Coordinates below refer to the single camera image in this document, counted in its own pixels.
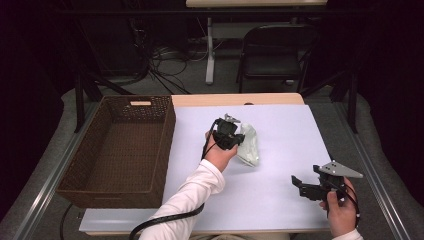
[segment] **white sleeve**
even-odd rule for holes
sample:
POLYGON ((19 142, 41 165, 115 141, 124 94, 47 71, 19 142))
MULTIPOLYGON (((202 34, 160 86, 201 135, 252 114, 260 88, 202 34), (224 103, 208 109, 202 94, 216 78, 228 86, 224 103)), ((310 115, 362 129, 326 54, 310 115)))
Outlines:
POLYGON ((346 233, 345 235, 338 236, 333 238, 333 240, 363 240, 364 238, 359 234, 358 230, 353 230, 350 233, 346 233))
MULTIPOLYGON (((150 219, 193 211, 200 207, 211 194, 221 192, 224 186, 225 180, 222 173, 209 161, 202 160, 178 192, 150 219)), ((197 216, 194 216, 148 227, 143 230, 139 239, 188 239, 196 219, 197 216)))

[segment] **brown basket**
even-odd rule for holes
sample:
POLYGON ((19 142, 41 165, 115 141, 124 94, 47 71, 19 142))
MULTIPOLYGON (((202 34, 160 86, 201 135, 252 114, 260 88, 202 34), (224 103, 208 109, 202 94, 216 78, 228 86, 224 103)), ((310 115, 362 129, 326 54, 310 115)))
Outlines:
POLYGON ((175 127, 170 96, 106 96, 56 192, 80 208, 158 208, 175 127))

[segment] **table leg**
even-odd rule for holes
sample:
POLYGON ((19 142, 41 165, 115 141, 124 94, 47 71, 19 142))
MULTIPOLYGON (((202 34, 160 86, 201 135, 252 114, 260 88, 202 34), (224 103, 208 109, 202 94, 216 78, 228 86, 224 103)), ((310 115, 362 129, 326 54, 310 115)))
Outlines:
POLYGON ((215 68, 215 53, 213 51, 212 18, 208 18, 208 66, 206 69, 206 84, 213 83, 213 73, 215 68))

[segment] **cable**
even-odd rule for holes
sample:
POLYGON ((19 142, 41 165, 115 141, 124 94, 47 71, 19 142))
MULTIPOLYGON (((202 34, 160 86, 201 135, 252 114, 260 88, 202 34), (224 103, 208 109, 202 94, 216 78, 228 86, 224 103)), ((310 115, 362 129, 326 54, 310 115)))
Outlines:
POLYGON ((63 237, 63 225, 65 223, 65 219, 66 219, 66 215, 68 215, 69 210, 71 209, 71 207, 73 206, 73 204, 69 204, 69 206, 66 208, 65 212, 63 213, 62 216, 62 220, 60 221, 60 228, 59 228, 59 234, 60 234, 60 239, 64 240, 65 238, 63 237))

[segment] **human hand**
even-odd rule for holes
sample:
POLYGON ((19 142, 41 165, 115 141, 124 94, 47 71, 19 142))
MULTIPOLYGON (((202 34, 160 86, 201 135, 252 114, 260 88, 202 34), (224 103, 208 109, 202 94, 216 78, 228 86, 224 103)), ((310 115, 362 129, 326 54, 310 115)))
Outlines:
MULTIPOLYGON (((352 183, 344 178, 347 187, 347 193, 356 201, 355 190, 352 183)), ((319 205, 324 209, 330 209, 328 213, 328 222, 330 223, 330 230, 333 237, 338 237, 353 231, 356 226, 356 208, 354 203, 349 198, 339 201, 336 192, 329 192, 327 194, 327 204, 321 202, 319 205)))
POLYGON ((223 150, 218 145, 216 145, 215 140, 213 139, 212 134, 209 134, 209 131, 205 133, 205 137, 208 138, 210 135, 208 145, 206 147, 206 155, 204 159, 211 162, 219 171, 223 172, 227 167, 230 159, 237 154, 238 145, 234 145, 234 147, 230 150, 223 150))

